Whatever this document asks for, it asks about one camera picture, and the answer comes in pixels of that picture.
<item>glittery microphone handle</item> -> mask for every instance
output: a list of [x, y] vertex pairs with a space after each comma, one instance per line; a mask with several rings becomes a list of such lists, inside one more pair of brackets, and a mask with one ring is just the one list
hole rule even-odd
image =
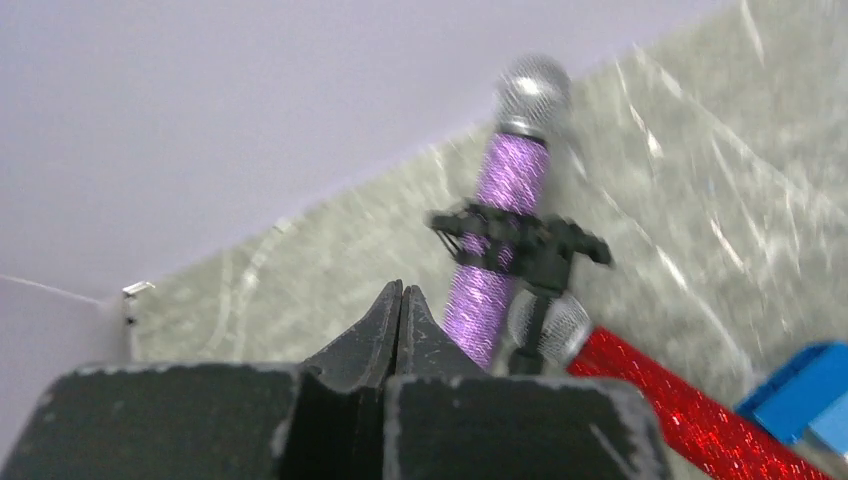
[[[495, 134], [483, 161], [477, 201], [513, 213], [533, 214], [550, 164], [541, 143]], [[481, 254], [485, 240], [467, 236], [463, 247]], [[462, 266], [456, 272], [445, 310], [445, 332], [480, 367], [489, 368], [501, 325], [512, 300], [514, 280]]]
[[653, 404], [669, 446], [712, 478], [830, 478], [608, 330], [595, 329], [566, 370], [636, 385]]

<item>black microphone holder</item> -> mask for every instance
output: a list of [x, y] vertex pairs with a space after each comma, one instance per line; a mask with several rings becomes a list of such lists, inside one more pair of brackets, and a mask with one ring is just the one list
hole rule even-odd
[[535, 295], [524, 345], [509, 358], [513, 375], [542, 373], [539, 343], [545, 315], [551, 302], [568, 290], [574, 256], [613, 264], [604, 240], [559, 216], [540, 219], [466, 201], [458, 211], [433, 214], [429, 227], [457, 264], [519, 278]]

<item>red glitter handle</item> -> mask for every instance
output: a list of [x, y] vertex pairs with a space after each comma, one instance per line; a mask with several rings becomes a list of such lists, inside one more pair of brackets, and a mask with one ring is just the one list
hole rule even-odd
[[609, 330], [596, 328], [566, 371], [637, 386], [657, 412], [669, 446], [715, 479], [830, 478]]

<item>gray wall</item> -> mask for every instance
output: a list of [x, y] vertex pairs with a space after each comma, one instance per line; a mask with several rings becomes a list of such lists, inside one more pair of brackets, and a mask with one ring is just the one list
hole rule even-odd
[[92, 299], [485, 118], [520, 53], [579, 75], [719, 3], [0, 2], [0, 452], [52, 377], [120, 355]]

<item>mesh grille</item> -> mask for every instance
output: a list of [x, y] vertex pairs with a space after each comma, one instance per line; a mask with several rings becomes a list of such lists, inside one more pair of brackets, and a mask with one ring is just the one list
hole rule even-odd
[[[534, 300], [533, 294], [522, 289], [510, 307], [507, 328], [518, 345], [524, 344]], [[566, 292], [553, 301], [545, 316], [539, 351], [550, 362], [566, 364], [577, 355], [591, 333], [589, 314]]]
[[498, 83], [498, 121], [550, 130], [568, 105], [569, 85], [568, 75], [550, 58], [520, 59]]

